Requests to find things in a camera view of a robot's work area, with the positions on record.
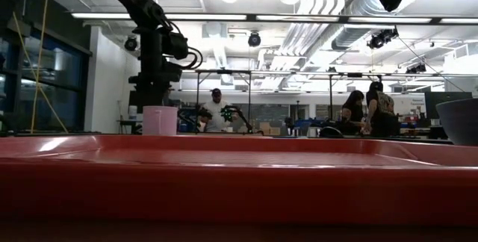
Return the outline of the person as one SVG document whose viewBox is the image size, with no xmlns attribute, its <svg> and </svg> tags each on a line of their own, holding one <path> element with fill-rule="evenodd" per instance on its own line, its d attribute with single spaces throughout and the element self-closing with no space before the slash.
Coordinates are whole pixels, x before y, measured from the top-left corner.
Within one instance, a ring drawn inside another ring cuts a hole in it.
<svg viewBox="0 0 478 242">
<path fill-rule="evenodd" d="M 373 81 L 366 93 L 367 119 L 365 130 L 373 137 L 391 137 L 400 133 L 400 124 L 394 113 L 394 100 L 383 92 L 383 84 Z"/>
<path fill-rule="evenodd" d="M 364 128 L 363 100 L 363 92 L 354 90 L 343 104 L 341 109 L 341 131 L 344 134 L 358 134 Z"/>
<path fill-rule="evenodd" d="M 205 124 L 205 132 L 221 132 L 226 131 L 230 125 L 229 121 L 221 116 L 221 110 L 229 105 L 229 103 L 222 98 L 222 92 L 219 88 L 214 88 L 211 92 L 212 100 L 206 102 L 202 107 L 211 114 L 211 118 L 202 117 L 201 121 Z"/>
</svg>

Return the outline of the black background station frame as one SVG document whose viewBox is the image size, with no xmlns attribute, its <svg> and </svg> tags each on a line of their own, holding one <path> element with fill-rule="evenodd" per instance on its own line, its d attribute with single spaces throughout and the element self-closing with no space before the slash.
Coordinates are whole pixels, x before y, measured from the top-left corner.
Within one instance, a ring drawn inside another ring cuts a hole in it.
<svg viewBox="0 0 478 242">
<path fill-rule="evenodd" d="M 210 74 L 218 74 L 218 75 L 239 75 L 247 84 L 248 90 L 239 90 L 239 93 L 248 93 L 249 101 L 248 101 L 248 108 L 251 107 L 251 82 L 252 82 L 252 72 L 250 70 L 236 70 L 236 69 L 197 69 L 194 70 L 197 74 L 197 83 L 196 83 L 196 103 L 199 104 L 199 91 L 200 91 L 200 84 L 209 77 Z M 250 111 L 248 111 L 248 118 L 249 121 L 251 115 Z"/>
</svg>

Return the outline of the long ceiling light strip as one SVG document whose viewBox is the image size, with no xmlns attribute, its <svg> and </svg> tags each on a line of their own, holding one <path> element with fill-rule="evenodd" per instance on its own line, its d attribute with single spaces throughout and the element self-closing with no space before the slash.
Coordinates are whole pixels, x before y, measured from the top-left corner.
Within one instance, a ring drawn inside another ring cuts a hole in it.
<svg viewBox="0 0 478 242">
<path fill-rule="evenodd" d="M 224 14 L 224 13 L 167 13 L 171 21 L 199 22 L 295 22 L 357 25 L 478 25 L 478 17 L 439 16 L 345 16 L 298 14 Z"/>
</svg>

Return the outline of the blue plastic bowl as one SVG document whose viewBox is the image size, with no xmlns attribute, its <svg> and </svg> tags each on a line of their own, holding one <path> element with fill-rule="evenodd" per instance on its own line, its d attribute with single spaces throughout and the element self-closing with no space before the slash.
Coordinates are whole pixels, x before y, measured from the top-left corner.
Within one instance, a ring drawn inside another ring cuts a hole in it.
<svg viewBox="0 0 478 242">
<path fill-rule="evenodd" d="M 478 98 L 436 105 L 441 125 L 457 146 L 478 146 Z"/>
</svg>

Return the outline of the red plastic tray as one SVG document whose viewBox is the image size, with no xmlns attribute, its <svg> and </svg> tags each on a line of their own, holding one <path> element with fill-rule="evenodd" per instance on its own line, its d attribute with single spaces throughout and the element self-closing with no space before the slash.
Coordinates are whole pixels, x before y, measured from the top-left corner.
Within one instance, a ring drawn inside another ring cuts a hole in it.
<svg viewBox="0 0 478 242">
<path fill-rule="evenodd" d="M 363 139 L 4 137 L 0 218 L 478 226 L 478 147 Z"/>
</svg>

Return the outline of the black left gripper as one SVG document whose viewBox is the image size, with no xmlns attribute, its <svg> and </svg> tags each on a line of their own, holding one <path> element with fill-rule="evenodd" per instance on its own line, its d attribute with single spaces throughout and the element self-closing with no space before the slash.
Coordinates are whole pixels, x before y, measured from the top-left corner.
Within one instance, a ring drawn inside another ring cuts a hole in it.
<svg viewBox="0 0 478 242">
<path fill-rule="evenodd" d="M 170 63 L 162 51 L 165 34 L 150 32 L 140 35 L 140 71 L 128 78 L 129 84 L 134 85 L 129 104 L 137 106 L 140 114 L 144 106 L 162 106 L 170 83 L 178 82 L 181 78 L 181 67 Z"/>
</svg>

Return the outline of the lilac plastic cup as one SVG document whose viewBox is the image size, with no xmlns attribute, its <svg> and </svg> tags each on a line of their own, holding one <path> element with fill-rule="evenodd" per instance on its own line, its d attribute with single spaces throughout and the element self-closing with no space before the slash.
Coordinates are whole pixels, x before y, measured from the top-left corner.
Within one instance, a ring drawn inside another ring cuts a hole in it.
<svg viewBox="0 0 478 242">
<path fill-rule="evenodd" d="M 172 136 L 177 133 L 178 108 L 143 107 L 143 135 Z"/>
</svg>

